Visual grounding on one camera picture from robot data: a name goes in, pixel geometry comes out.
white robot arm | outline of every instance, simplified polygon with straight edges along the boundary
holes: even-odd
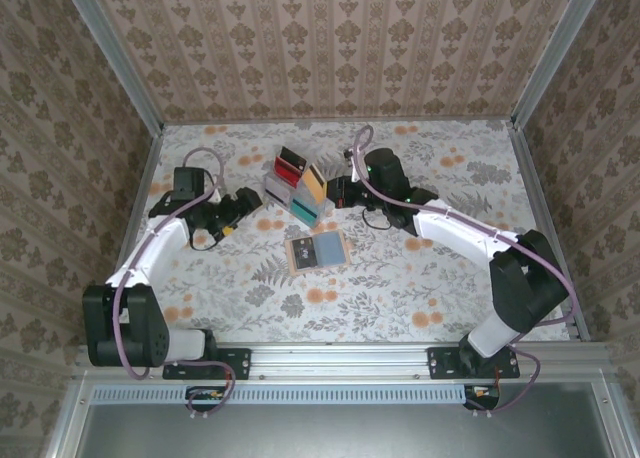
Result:
[[[449,205],[440,199],[430,201],[429,204],[453,211]],[[474,218],[468,217],[468,219],[480,223]],[[490,237],[481,233],[459,221],[450,219],[448,215],[420,211],[414,215],[413,221],[419,236],[448,246],[483,269],[489,268],[489,264],[496,253],[505,252],[509,249],[508,245],[496,240],[495,236]],[[496,229],[496,233],[507,235],[517,241],[517,234],[514,232]],[[490,358],[504,346],[511,343],[519,334],[518,331],[513,330],[501,320],[495,310],[491,310],[483,322],[469,333],[469,344],[483,358]]]
[[[116,288],[120,284],[140,247],[149,235],[155,234],[155,238],[149,242],[149,246],[145,248],[136,267],[127,279],[125,289],[133,288],[136,285],[149,286],[152,290],[161,289],[171,274],[171,264],[175,256],[189,244],[189,227],[183,218],[173,218],[158,233],[155,233],[154,229],[163,219],[163,216],[149,219],[147,228],[136,247],[127,261],[107,279],[107,286]],[[127,314],[123,314],[121,322],[126,323],[127,321]],[[205,334],[201,330],[169,328],[168,335],[169,346],[164,361],[198,360],[204,354]]]

wire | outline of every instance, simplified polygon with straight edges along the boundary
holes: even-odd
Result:
[[[231,384],[229,385],[229,388],[227,389],[227,392],[225,393],[225,395],[222,397],[222,399],[220,400],[220,402],[214,406],[211,410],[208,410],[204,413],[201,413],[197,410],[195,410],[193,408],[193,400],[196,396],[201,395],[203,393],[202,390],[194,390],[194,392],[189,395],[189,399],[187,400],[187,409],[195,416],[195,414],[200,413],[201,415],[204,415],[205,413],[207,415],[212,415],[213,413],[217,413],[218,411],[220,411],[220,408],[222,408],[222,406],[229,401],[229,398],[231,398],[231,394],[233,393],[233,390],[236,387],[236,372],[233,370],[233,368],[231,368],[231,366],[229,366],[227,363],[224,363],[222,361],[185,361],[185,360],[179,360],[177,362],[173,362],[173,363],[166,363],[167,365],[169,364],[178,364],[178,365],[183,365],[183,366],[217,366],[219,368],[222,368],[223,370],[225,370],[227,373],[229,373],[231,375]]]
[[[200,388],[199,390],[187,390],[187,403],[184,405],[184,407],[189,410],[189,398],[191,398],[191,396],[193,395],[194,401],[196,399],[196,397],[200,397],[200,396],[205,396],[205,397],[213,397],[213,394],[215,392],[214,388]],[[203,404],[203,405],[199,405],[199,406],[208,406],[208,408],[204,411],[206,411],[207,413],[209,413],[211,410],[213,410],[216,407],[216,404],[213,405],[209,405],[209,404]],[[200,410],[196,410],[195,408],[193,408],[194,405],[192,405],[191,409],[193,411],[191,411],[191,413],[193,413],[192,416],[195,416],[196,413],[198,413]]]
[[[361,145],[360,144],[360,138],[362,137],[362,135],[365,132],[369,132],[369,136],[366,139],[366,141]],[[448,218],[454,219],[454,220],[456,220],[456,221],[458,221],[458,222],[460,222],[460,223],[462,223],[464,225],[467,225],[467,226],[469,226],[469,227],[471,227],[471,228],[473,228],[475,230],[478,230],[478,231],[486,234],[487,236],[495,237],[494,239],[496,239],[498,241],[501,241],[502,243],[505,243],[505,244],[511,246],[515,250],[517,250],[520,253],[522,253],[523,255],[525,255],[527,258],[535,261],[539,265],[541,265],[544,268],[546,268],[553,276],[555,276],[558,279],[558,281],[562,284],[562,286],[564,286],[564,288],[567,290],[569,296],[571,297],[571,309],[569,310],[569,312],[565,316],[562,316],[562,317],[556,318],[556,319],[552,319],[552,320],[542,321],[542,322],[538,323],[536,325],[536,327],[555,325],[555,324],[558,324],[558,323],[565,323],[565,322],[568,322],[571,319],[573,319],[573,317],[575,316],[575,314],[576,314],[576,312],[577,312],[577,310],[579,309],[579,306],[580,306],[578,304],[578,295],[576,294],[575,289],[573,288],[573,286],[571,285],[569,280],[562,274],[561,271],[559,271],[555,266],[553,266],[551,263],[549,263],[547,260],[545,260],[541,256],[538,256],[536,253],[528,250],[527,248],[522,246],[517,241],[514,241],[511,238],[502,235],[496,229],[490,228],[489,226],[485,226],[485,225],[480,224],[480,223],[476,223],[475,221],[472,221],[472,220],[468,219],[467,217],[465,217],[464,215],[461,215],[460,213],[457,213],[457,212],[451,211],[451,210],[446,210],[446,209],[443,209],[443,208],[439,208],[437,206],[418,205],[418,204],[415,204],[415,203],[407,203],[405,201],[394,200],[393,198],[389,198],[388,196],[386,196],[383,193],[380,193],[378,190],[376,190],[373,187],[373,185],[371,185],[371,183],[369,183],[369,181],[365,178],[364,172],[360,168],[360,164],[359,164],[359,161],[358,161],[358,154],[367,145],[369,145],[369,143],[371,143],[372,139],[373,139],[373,127],[371,125],[364,126],[360,131],[358,131],[358,133],[356,133],[356,139],[354,140],[354,143],[353,143],[353,166],[355,167],[355,170],[358,173],[358,177],[360,178],[360,181],[362,181],[362,184],[373,195],[377,196],[381,200],[386,201],[387,203],[390,203],[392,205],[403,206],[405,208],[411,208],[413,210],[429,211],[431,213],[438,213],[440,215],[445,215]]]
[[[362,209],[362,221],[364,221],[364,224],[367,225],[369,228],[373,228],[374,230],[380,230],[380,231],[387,231],[391,229],[391,223],[389,223],[389,226],[387,226],[386,228],[382,228],[381,226],[373,226],[371,223],[369,223],[367,221],[367,218],[364,216],[365,211],[367,211],[366,208]]]
[[[496,381],[493,383],[493,386],[498,388],[498,393],[500,393],[500,368],[496,365]]]
[[[136,373],[136,371],[133,369],[133,367],[129,363],[129,359],[127,358],[127,354],[125,353],[124,343],[122,341],[122,331],[120,330],[120,302],[122,300],[122,293],[124,291],[124,287],[125,287],[127,281],[129,281],[129,278],[132,275],[132,272],[135,270],[135,267],[138,264],[138,261],[140,261],[140,259],[144,255],[144,252],[149,247],[149,244],[157,236],[157,234],[160,232],[160,230],[162,230],[162,228],[164,228],[167,223],[169,223],[171,220],[173,220],[174,218],[176,218],[177,216],[179,216],[180,214],[182,214],[183,212],[185,212],[189,208],[192,208],[192,207],[196,206],[198,203],[201,203],[201,202],[206,201],[209,198],[211,198],[211,196],[213,196],[213,194],[216,192],[216,190],[220,186],[222,186],[223,176],[224,176],[224,162],[222,160],[222,157],[215,150],[213,150],[212,148],[199,147],[199,148],[196,148],[194,150],[191,150],[185,156],[184,161],[183,161],[183,165],[186,164],[187,163],[187,159],[197,151],[208,151],[208,152],[212,153],[216,157],[216,159],[218,160],[218,163],[219,163],[219,166],[220,166],[220,171],[218,172],[217,175],[215,175],[216,178],[217,178],[215,180],[215,185],[209,191],[207,191],[206,193],[203,193],[199,197],[197,197],[194,200],[191,200],[190,202],[184,204],[183,206],[178,208],[176,211],[174,211],[173,213],[168,215],[164,220],[162,220],[158,224],[158,226],[156,226],[153,229],[153,231],[151,233],[149,233],[147,238],[144,240],[144,242],[138,248],[138,251],[134,255],[133,259],[131,260],[131,263],[129,264],[129,267],[127,268],[127,271],[124,273],[122,279],[120,280],[120,283],[118,284],[118,288],[116,289],[116,293],[115,293],[114,298],[113,298],[113,313],[112,313],[112,316],[111,316],[111,321],[112,321],[112,325],[113,325],[113,336],[114,336],[114,339],[115,339],[115,342],[116,342],[116,349],[118,351],[118,357],[120,358],[120,362],[122,363],[122,367],[126,370],[127,374],[131,378],[133,378],[134,380],[144,380],[147,376],[149,376],[149,368],[147,367],[145,369],[145,371],[141,375]]]
[[[467,403],[475,406],[476,408],[478,408],[481,411],[486,411],[487,414],[489,414],[489,413],[498,413],[500,411],[506,411],[509,408],[515,406],[515,404],[518,401],[520,401],[524,397],[524,395],[526,395],[529,392],[529,390],[531,389],[533,384],[538,379],[538,376],[540,375],[541,363],[540,363],[540,360],[537,357],[533,356],[531,353],[527,353],[526,351],[519,350],[518,348],[516,348],[513,345],[507,345],[507,346],[514,353],[516,353],[518,355],[521,355],[521,356],[524,356],[525,358],[529,358],[530,360],[532,360],[536,365],[536,369],[533,371],[533,374],[531,375],[531,378],[529,379],[529,382],[525,385],[525,387],[520,391],[520,393],[518,393],[518,395],[514,399],[512,399],[508,403],[505,403],[504,405],[500,405],[500,406],[494,408],[493,410],[487,410],[484,406],[482,406],[478,402],[467,398]]]
[[[185,166],[187,164],[187,158],[192,155],[193,153],[195,153],[196,151],[198,151],[198,148],[196,148],[195,150],[191,150],[189,152],[189,154],[187,154],[187,156],[185,156],[184,161],[182,162],[182,166]],[[209,170],[204,170],[205,174],[209,177],[209,180],[211,180],[211,185],[215,186],[216,182],[213,180],[213,176],[211,176],[211,173],[209,173]],[[213,245],[209,245],[206,248],[196,248],[195,246],[193,246],[193,235],[189,235],[189,247],[193,250],[193,251],[209,251],[213,248],[215,248],[216,246],[218,246],[218,242],[216,241]]]
[[[206,248],[196,248],[195,246],[193,246],[193,240],[189,239],[189,246],[191,247],[191,249],[193,251],[209,251],[209,250],[215,248],[216,246],[218,246],[218,242],[214,243],[213,245],[209,245]]]

patterned wallpaper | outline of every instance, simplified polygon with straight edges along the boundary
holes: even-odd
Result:
[[[509,115],[568,0],[99,0],[164,120]]]
[[[640,423],[640,0],[598,0],[525,132],[590,331]]]
[[[71,0],[0,0],[0,456],[55,424],[149,140]]]

floral tablecloth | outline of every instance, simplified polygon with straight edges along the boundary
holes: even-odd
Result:
[[[342,151],[363,125],[168,126],[145,217],[171,189],[173,168],[197,146],[223,155],[228,192],[249,186],[262,195],[263,177],[282,145],[314,161],[327,179],[347,174]],[[393,149],[413,185],[500,228],[535,227],[505,122],[373,126],[370,149]],[[194,155],[189,165],[217,171],[207,153]],[[370,213],[368,220],[386,224],[379,213]],[[143,219],[141,231],[145,224]],[[345,234],[351,264],[290,276],[284,241],[335,229]],[[195,241],[198,247],[209,243],[200,233]],[[220,342],[457,341],[491,309],[488,270],[437,242],[368,228],[360,208],[330,210],[310,230],[273,203],[244,219],[215,249],[181,250],[156,294],[171,326],[210,328]],[[566,340],[568,334],[557,325],[535,330],[529,338]]]

black mounting plate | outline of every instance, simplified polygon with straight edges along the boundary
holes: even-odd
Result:
[[[462,373],[459,358],[460,348],[457,346],[437,346],[427,348],[427,363],[429,364],[429,373],[432,380],[454,380],[460,378],[470,379],[495,379],[495,367],[498,367],[500,379],[504,378],[520,378],[520,368],[516,354],[509,348],[503,348],[491,358],[494,366],[486,367],[483,372],[477,375],[469,375]]]
[[[236,372],[236,380],[249,379],[250,348],[218,348],[216,361],[222,361],[233,368],[233,371]],[[162,370],[162,378],[165,380],[224,380],[225,372],[218,366],[165,365]]]

